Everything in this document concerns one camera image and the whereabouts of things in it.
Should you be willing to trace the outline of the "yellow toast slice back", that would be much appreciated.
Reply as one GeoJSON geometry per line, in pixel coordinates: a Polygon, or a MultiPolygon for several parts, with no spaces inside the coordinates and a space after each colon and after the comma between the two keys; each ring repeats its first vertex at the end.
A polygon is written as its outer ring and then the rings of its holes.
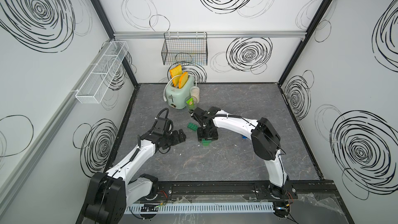
{"type": "Polygon", "coordinates": [[[178,87],[180,76],[183,74],[181,65],[177,65],[170,70],[170,76],[174,87],[178,87]]]}

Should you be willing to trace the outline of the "dark green long lego brick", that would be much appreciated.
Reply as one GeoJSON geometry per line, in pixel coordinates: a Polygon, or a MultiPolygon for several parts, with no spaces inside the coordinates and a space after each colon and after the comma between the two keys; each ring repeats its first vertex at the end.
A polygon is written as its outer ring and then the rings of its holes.
{"type": "Polygon", "coordinates": [[[192,130],[192,131],[197,131],[198,128],[199,128],[199,126],[197,126],[196,124],[193,124],[193,123],[191,123],[191,122],[188,123],[187,127],[188,127],[190,130],[192,130]]]}

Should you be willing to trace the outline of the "clear glass with green packet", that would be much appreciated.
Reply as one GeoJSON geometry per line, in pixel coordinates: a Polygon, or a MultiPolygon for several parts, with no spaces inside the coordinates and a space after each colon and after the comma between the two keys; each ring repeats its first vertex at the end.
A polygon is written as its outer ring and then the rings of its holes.
{"type": "Polygon", "coordinates": [[[196,107],[197,107],[197,99],[196,99],[196,97],[194,97],[194,96],[189,96],[189,97],[187,97],[187,98],[185,99],[185,103],[186,103],[187,109],[188,109],[189,111],[193,111],[193,110],[195,110],[196,107]]]}

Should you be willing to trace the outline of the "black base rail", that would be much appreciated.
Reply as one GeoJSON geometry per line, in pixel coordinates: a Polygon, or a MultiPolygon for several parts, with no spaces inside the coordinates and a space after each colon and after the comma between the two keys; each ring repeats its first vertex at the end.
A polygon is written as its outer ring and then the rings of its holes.
{"type": "Polygon", "coordinates": [[[244,195],[256,200],[288,201],[297,199],[298,195],[309,193],[328,194],[337,191],[331,180],[292,180],[285,184],[283,190],[272,186],[269,181],[159,181],[152,182],[139,178],[129,184],[127,189],[105,189],[97,193],[110,199],[127,200],[128,204],[137,201],[160,202],[172,201],[182,196],[211,195],[244,195]]]}

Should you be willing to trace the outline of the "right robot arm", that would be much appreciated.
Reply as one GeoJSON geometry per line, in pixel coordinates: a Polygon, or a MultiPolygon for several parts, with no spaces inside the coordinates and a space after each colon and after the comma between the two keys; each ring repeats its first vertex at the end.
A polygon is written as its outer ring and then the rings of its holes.
{"type": "Polygon", "coordinates": [[[268,171],[269,193],[276,199],[287,193],[285,184],[288,175],[282,162],[284,150],[280,145],[279,134],[268,119],[248,119],[217,107],[211,107],[208,111],[198,107],[189,113],[199,124],[199,142],[216,141],[219,137],[218,129],[227,129],[251,140],[255,154],[264,160],[268,171]]]}

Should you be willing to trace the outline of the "mint green toaster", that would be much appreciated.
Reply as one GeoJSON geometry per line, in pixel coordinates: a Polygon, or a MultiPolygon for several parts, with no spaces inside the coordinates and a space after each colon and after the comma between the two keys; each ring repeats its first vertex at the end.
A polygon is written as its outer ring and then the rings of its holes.
{"type": "Polygon", "coordinates": [[[190,97],[190,89],[195,83],[195,77],[189,75],[186,84],[182,87],[182,89],[179,89],[178,87],[173,86],[172,79],[170,79],[163,91],[164,101],[172,108],[179,110],[185,108],[186,100],[188,97],[190,97]]]}

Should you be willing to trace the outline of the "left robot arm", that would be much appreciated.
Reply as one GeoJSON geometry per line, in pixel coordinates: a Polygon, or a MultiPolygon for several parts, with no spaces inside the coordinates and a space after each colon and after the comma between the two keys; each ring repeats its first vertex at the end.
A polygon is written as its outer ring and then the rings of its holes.
{"type": "Polygon", "coordinates": [[[158,178],[142,174],[132,180],[133,176],[159,149],[170,150],[186,138],[182,129],[174,130],[168,116],[158,114],[152,127],[137,137],[137,145],[131,152],[106,172],[91,177],[78,221],[87,218],[96,224],[117,224],[136,201],[155,199],[159,192],[158,178]]]}

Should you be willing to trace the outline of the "white mesh wall shelf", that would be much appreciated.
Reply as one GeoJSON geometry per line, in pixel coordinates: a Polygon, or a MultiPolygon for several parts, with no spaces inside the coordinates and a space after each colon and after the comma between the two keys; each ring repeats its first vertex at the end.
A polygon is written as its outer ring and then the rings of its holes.
{"type": "Polygon", "coordinates": [[[101,103],[128,50],[126,41],[111,40],[106,42],[94,62],[93,69],[78,89],[75,98],[82,104],[101,103]]]}

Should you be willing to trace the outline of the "jar of beige grains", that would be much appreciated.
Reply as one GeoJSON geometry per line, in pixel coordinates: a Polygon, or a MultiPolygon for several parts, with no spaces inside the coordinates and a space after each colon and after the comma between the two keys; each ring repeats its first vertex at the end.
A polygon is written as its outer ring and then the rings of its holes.
{"type": "Polygon", "coordinates": [[[200,88],[197,86],[193,86],[190,88],[190,95],[193,98],[194,102],[200,102],[200,88]]]}

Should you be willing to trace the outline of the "orange toast slice front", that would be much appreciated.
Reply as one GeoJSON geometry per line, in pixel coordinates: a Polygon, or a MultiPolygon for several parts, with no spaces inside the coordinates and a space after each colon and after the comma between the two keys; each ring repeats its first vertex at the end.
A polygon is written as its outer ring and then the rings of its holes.
{"type": "Polygon", "coordinates": [[[178,88],[182,89],[185,86],[185,84],[187,83],[188,79],[189,79],[188,72],[184,72],[179,78],[178,88]]]}

